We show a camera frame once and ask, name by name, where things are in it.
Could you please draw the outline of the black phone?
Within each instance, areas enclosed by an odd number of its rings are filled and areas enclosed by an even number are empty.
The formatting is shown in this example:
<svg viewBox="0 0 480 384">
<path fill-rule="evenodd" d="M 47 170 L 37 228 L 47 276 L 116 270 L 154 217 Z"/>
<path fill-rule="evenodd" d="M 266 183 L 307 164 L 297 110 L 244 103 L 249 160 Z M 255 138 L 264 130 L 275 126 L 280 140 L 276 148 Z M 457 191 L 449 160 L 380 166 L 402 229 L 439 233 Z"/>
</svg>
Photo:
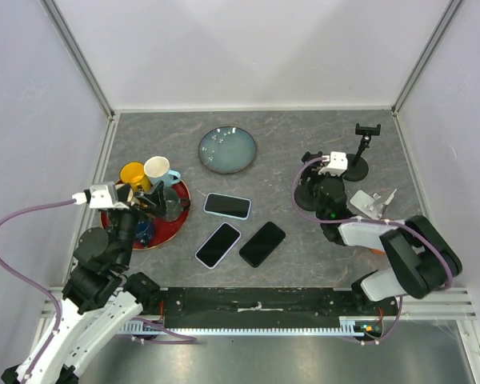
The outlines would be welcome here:
<svg viewBox="0 0 480 384">
<path fill-rule="evenodd" d="M 286 232 L 266 222 L 240 249 L 240 257 L 251 267 L 259 267 L 286 238 Z"/>
</svg>

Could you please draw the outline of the black phone stand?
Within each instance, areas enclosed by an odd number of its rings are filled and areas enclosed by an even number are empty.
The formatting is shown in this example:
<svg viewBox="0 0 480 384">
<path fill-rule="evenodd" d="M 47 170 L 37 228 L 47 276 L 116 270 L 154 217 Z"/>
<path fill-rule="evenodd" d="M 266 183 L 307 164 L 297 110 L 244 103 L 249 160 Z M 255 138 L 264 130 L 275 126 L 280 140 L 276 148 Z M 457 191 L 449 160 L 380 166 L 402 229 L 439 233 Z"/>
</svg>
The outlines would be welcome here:
<svg viewBox="0 0 480 384">
<path fill-rule="evenodd" d="M 319 167 L 319 162 L 316 162 L 307 167 Z M 316 197 L 315 190 L 306 190 L 303 186 L 303 171 L 301 172 L 298 178 L 298 184 L 296 191 L 294 192 L 294 197 L 297 205 L 305 211 L 315 211 L 316 210 Z"/>
<path fill-rule="evenodd" d="M 382 126 L 361 126 L 359 123 L 355 126 L 355 134 L 361 137 L 358 150 L 355 154 L 347 154 L 347 170 L 343 178 L 349 182 L 359 182 L 369 173 L 369 165 L 362 157 L 363 152 L 370 147 L 373 136 L 379 136 Z"/>
</svg>

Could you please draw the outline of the light blue phone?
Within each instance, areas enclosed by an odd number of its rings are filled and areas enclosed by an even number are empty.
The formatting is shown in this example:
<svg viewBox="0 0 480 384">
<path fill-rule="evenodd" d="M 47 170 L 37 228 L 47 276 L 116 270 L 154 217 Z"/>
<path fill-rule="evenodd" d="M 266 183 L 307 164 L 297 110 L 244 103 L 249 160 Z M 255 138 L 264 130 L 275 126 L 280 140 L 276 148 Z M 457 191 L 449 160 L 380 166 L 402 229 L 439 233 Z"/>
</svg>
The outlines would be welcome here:
<svg viewBox="0 0 480 384">
<path fill-rule="evenodd" d="M 218 193 L 209 193 L 203 207 L 203 211 L 208 214 L 239 220 L 247 220 L 250 209 L 249 199 Z"/>
</svg>

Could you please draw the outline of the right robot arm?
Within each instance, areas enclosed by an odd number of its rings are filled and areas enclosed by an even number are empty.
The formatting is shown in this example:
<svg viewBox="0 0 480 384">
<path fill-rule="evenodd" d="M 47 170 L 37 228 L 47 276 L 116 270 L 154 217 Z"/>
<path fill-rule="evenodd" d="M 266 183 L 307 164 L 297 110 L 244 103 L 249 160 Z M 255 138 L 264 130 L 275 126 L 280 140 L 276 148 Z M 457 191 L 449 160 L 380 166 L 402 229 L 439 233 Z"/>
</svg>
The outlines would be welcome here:
<svg viewBox="0 0 480 384">
<path fill-rule="evenodd" d="M 307 152 L 302 163 L 292 185 L 297 213 L 318 223 L 329 242 L 381 251 L 389 261 L 388 269 L 353 283 L 350 304 L 356 313 L 370 314 L 386 298 L 421 299 L 452 286 L 462 262 L 428 218 L 415 215 L 395 221 L 358 216 L 347 206 L 346 154 Z"/>
</svg>

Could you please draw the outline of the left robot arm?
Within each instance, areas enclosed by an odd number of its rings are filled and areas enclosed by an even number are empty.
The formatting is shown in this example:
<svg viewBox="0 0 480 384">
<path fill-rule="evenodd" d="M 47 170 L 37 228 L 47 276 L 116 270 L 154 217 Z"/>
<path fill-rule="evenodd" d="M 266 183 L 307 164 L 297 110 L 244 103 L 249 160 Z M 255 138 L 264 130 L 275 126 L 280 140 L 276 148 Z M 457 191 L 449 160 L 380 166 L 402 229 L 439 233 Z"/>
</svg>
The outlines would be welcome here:
<svg viewBox="0 0 480 384">
<path fill-rule="evenodd" d="M 92 358 L 132 317 L 152 314 L 160 287 L 144 273 L 128 271 L 136 227 L 143 219 L 166 212 L 163 186 L 148 191 L 105 182 L 73 194 L 63 206 L 87 204 L 110 214 L 111 230 L 93 227 L 82 233 L 74 250 L 77 265 L 56 297 L 14 269 L 15 277 L 52 301 L 55 316 L 34 351 L 21 364 L 4 370 L 4 383 L 76 383 Z"/>
</svg>

